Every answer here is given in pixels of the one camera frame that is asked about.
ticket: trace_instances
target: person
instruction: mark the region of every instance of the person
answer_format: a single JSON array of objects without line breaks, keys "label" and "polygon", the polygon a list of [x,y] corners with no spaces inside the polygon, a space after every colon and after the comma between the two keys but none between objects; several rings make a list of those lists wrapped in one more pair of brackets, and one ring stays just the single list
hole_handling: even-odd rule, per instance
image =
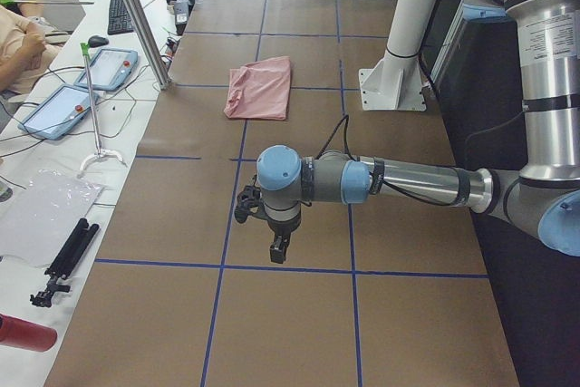
[{"label": "person", "polygon": [[60,47],[46,42],[45,35],[53,27],[43,19],[43,10],[40,4],[0,7],[1,92],[30,92],[59,53]]}]

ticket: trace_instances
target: label sticker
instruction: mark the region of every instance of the label sticker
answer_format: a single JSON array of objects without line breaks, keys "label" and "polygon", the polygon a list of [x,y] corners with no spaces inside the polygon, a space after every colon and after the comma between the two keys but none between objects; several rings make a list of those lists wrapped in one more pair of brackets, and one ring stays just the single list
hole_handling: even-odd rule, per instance
[{"label": "label sticker", "polygon": [[517,29],[519,63],[526,66],[555,59],[578,56],[580,14],[569,14],[539,20]]}]

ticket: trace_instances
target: keyboard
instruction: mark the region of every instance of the keyboard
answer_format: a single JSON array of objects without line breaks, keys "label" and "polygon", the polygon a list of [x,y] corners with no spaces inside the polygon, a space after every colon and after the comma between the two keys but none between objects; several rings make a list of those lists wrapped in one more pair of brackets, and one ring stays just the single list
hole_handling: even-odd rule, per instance
[{"label": "keyboard", "polygon": [[109,2],[109,26],[107,34],[126,34],[133,32],[133,23],[129,17],[129,11],[123,0],[111,0]]}]

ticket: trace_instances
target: metal pole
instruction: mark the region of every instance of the metal pole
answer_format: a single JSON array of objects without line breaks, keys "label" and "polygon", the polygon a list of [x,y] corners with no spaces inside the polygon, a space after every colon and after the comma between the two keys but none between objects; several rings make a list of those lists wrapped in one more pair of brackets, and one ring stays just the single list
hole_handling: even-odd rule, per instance
[{"label": "metal pole", "polygon": [[91,103],[91,119],[92,119],[92,129],[94,130],[94,145],[97,149],[97,154],[101,156],[102,153],[102,143],[101,143],[101,132],[99,131],[99,122],[97,121],[97,105],[92,96],[92,78],[91,78],[91,61],[89,60],[89,46],[88,44],[82,43],[82,58],[84,59],[84,73],[87,77],[87,88],[89,89],[89,102]]},{"label": "metal pole", "polygon": [[165,90],[169,86],[170,78],[165,63],[161,60],[157,45],[155,44],[155,38],[153,38],[153,33],[151,32],[151,28],[147,22],[147,17],[145,17],[145,13],[141,7],[140,0],[123,1],[127,6],[130,18],[135,26],[135,32],[139,37],[145,56],[147,56],[147,59],[149,60],[151,69],[157,78],[159,87],[162,90]]},{"label": "metal pole", "polygon": [[94,2],[75,2],[68,0],[0,0],[0,5],[35,4],[35,5],[94,5]]}]

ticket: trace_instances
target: table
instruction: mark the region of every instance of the table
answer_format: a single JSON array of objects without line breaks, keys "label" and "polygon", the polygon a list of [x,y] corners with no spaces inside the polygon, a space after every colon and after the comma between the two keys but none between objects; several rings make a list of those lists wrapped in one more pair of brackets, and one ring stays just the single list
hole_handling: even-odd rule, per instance
[{"label": "table", "polygon": [[[155,41],[161,48],[170,33],[175,32],[173,16],[168,12],[165,0],[141,0],[150,23]],[[51,65],[52,69],[72,65],[83,65],[81,42],[86,42],[91,35],[106,35],[109,0],[97,0],[95,5],[86,8],[87,15],[72,34],[70,40]],[[140,68],[147,65],[139,39],[135,33],[108,36],[110,47],[131,48],[139,53],[139,64],[133,70],[129,80],[136,77]],[[59,75],[68,83],[73,83],[80,70],[62,72]],[[61,81],[54,75],[48,75],[37,83],[31,92],[28,102],[42,102]],[[5,257],[0,262],[0,313],[44,324],[56,329],[59,334],[56,345],[45,353],[33,353],[25,350],[0,346],[0,373],[3,385],[37,386],[44,383],[46,375],[60,348],[64,332],[71,320],[79,295],[92,266],[92,260],[105,234],[109,220],[121,189],[127,178],[135,156],[135,150],[142,136],[149,117],[155,106],[159,88],[150,68],[145,69],[140,78],[129,88],[134,100],[126,93],[120,92],[116,97],[99,104],[98,114],[101,133],[112,135],[120,131],[130,113],[129,122],[113,139],[103,138],[103,147],[118,150],[127,162],[122,166],[117,160],[104,160],[89,166],[84,179],[103,184],[106,188],[97,199],[100,206],[92,206],[86,218],[90,223],[101,226],[92,241],[84,258],[77,266],[67,284],[72,290],[69,294],[57,294],[50,309],[34,307],[28,300],[29,295],[36,295],[44,290],[47,276],[44,268],[33,268],[16,258]],[[19,120],[33,108],[22,107],[15,117]],[[90,116],[85,117],[72,132],[91,131]],[[21,135],[16,122],[10,121],[0,139]],[[30,137],[0,142],[0,154],[20,150],[32,145],[37,140]],[[6,157],[0,164],[0,173],[16,183],[26,185],[27,181],[40,169],[49,169],[63,175],[75,177],[82,160],[94,152],[92,133],[80,136],[67,136],[58,141],[45,141],[27,151]],[[14,188],[14,197],[22,190]],[[0,203],[0,217],[11,206],[12,200]]]},{"label": "table", "polygon": [[[313,156],[345,113],[354,154],[453,163],[435,101],[362,110],[395,4],[196,2],[47,387],[517,385],[466,209],[314,204],[281,266],[233,220],[264,148]],[[287,120],[228,120],[229,69],[280,55]]]}]

